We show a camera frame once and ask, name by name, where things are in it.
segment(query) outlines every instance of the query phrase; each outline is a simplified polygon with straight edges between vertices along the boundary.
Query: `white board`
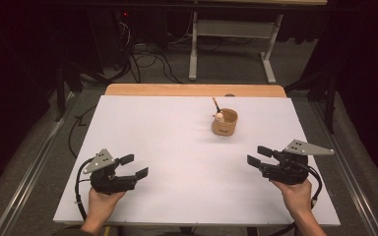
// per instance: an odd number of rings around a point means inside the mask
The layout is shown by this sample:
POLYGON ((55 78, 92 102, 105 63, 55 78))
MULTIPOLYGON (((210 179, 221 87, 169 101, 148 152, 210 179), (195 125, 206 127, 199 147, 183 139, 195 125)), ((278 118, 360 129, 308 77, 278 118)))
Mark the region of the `white board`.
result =
MULTIPOLYGON (((282 150, 293 139, 306 142, 289 98, 217 97, 220 108, 238 113, 235 133, 213 134, 215 105, 204 96, 102 96, 54 220, 82 221, 74 186, 80 165, 106 148, 114 157, 135 154, 117 176, 149 167, 117 205, 111 224, 263 225, 289 224, 279 189, 247 164, 247 154, 265 163, 274 158, 257 146, 282 150)), ((309 165, 317 171, 314 158, 309 165)), ((316 180, 309 180, 317 188, 316 180)), ((89 182, 80 185, 85 208, 89 182)), ((323 188, 314 214, 322 225, 339 225, 323 188)))

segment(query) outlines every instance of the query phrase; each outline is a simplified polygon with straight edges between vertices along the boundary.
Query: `wooden cup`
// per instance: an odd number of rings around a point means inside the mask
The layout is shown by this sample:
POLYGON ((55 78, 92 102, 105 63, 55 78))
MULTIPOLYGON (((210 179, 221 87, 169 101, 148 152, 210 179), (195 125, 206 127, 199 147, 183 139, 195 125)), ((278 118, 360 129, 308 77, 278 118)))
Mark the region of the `wooden cup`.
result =
POLYGON ((223 122, 214 119, 213 132, 219 136, 231 136, 234 134, 238 120, 238 114, 234 110, 223 108, 220 110, 223 115, 223 122))

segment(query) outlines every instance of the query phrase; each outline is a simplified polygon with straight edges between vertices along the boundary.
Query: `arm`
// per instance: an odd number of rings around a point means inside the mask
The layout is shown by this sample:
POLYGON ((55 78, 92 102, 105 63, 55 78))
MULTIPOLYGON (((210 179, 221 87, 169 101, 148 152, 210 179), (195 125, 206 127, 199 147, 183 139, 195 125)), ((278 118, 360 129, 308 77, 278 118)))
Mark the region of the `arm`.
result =
POLYGON ((311 183, 286 185, 278 181, 271 182, 282 191, 284 205, 289 210, 299 231, 304 235, 325 236, 311 209, 311 183))
POLYGON ((88 217, 81 227, 82 231, 97 235, 106 220, 112 215, 116 204, 125 192, 112 195, 97 193, 94 188, 89 191, 88 217))

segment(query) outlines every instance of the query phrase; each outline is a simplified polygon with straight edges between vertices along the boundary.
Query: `metal bracket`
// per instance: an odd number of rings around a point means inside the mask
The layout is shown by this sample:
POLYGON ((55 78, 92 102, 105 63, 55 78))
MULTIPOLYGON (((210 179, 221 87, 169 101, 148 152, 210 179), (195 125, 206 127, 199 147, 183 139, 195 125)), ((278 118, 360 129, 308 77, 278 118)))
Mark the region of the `metal bracket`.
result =
POLYGON ((115 159, 108 152, 108 150, 104 148, 94 156, 94 159, 92 160, 92 162, 84 170, 84 174, 92 173, 94 171, 97 171, 103 167, 106 167, 114 163, 115 163, 115 159))
POLYGON ((332 155, 334 154, 333 149, 326 149, 323 147, 318 147, 310 145, 306 142, 293 140, 287 147, 284 148, 284 151, 299 154, 299 155, 332 155))

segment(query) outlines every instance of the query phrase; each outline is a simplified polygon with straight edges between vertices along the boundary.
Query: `wooden tabletop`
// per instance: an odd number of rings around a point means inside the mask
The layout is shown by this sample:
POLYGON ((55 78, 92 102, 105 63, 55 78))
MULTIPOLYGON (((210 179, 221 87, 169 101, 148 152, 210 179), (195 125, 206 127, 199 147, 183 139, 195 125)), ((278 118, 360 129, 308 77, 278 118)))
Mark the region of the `wooden tabletop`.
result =
POLYGON ((105 95, 286 97, 284 88, 276 85, 112 84, 105 95))

